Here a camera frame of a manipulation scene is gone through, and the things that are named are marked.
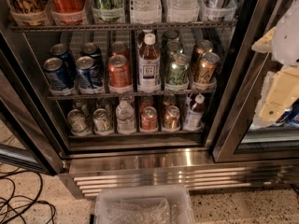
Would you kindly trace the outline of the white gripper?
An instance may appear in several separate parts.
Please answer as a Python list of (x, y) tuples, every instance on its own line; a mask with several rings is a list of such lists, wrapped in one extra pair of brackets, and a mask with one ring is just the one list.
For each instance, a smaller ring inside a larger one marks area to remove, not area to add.
[(272, 51), (273, 58), (284, 64), (278, 72), (269, 71), (263, 81), (253, 124), (273, 125), (299, 98), (299, 0), (296, 0), (278, 21), (251, 49), (259, 53)]

